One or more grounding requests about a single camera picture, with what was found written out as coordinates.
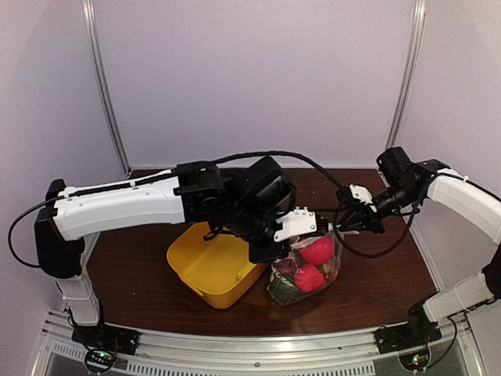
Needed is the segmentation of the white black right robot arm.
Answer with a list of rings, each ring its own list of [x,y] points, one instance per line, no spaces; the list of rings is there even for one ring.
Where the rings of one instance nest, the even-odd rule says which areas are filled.
[[[377,345],[391,351],[437,341],[449,317],[500,302],[500,199],[441,161],[411,161],[400,146],[378,156],[377,167],[381,192],[355,184],[337,191],[337,228],[382,233],[401,216],[405,229],[385,251],[345,250],[376,259],[414,239],[438,286],[409,309],[405,323],[376,331]]]

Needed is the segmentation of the yellow plastic basket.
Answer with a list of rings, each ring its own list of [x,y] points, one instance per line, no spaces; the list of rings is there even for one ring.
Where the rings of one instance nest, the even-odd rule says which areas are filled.
[[[169,266],[208,305],[228,309],[269,267],[248,259],[248,243],[231,235],[205,241],[205,222],[187,229],[167,250]]]

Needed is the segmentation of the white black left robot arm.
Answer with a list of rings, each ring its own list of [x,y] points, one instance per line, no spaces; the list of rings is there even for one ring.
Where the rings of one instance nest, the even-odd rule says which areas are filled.
[[[83,336],[104,348],[113,332],[103,323],[103,305],[87,271],[88,238],[137,226],[205,222],[210,234],[227,230],[246,242],[250,262],[267,263],[287,251],[276,234],[296,196],[290,177],[270,156],[235,172],[197,161],[98,186],[71,187],[58,179],[34,222],[38,264],[56,282]]]

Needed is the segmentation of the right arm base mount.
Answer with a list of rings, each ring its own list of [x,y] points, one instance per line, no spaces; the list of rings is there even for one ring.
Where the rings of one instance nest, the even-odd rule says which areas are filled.
[[[379,354],[401,352],[414,347],[425,346],[442,338],[441,331],[431,326],[424,331],[413,330],[409,324],[393,327],[382,326],[373,332]]]

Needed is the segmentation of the pink red toy fruit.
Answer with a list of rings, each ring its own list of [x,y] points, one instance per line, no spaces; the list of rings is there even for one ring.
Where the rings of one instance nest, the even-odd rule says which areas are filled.
[[[324,275],[311,264],[304,264],[294,275],[294,283],[304,293],[318,290],[324,282]]]

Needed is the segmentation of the green toy pepper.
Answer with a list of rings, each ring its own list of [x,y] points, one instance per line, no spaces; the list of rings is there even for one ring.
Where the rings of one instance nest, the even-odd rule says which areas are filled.
[[[290,278],[275,274],[270,276],[267,290],[271,299],[281,306],[289,306],[307,296]]]

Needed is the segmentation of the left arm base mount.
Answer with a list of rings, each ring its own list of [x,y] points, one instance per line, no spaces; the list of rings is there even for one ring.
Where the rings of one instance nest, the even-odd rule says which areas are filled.
[[[103,349],[112,353],[134,356],[139,344],[137,330],[116,327],[104,322],[88,327],[75,324],[70,320],[73,328],[71,339],[81,343],[86,349]]]

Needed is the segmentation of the clear polka dot zip bag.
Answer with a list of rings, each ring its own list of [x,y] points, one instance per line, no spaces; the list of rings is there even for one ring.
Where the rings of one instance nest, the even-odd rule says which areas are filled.
[[[290,306],[324,290],[337,278],[341,253],[342,245],[331,223],[318,233],[293,238],[288,255],[271,264],[270,298]]]

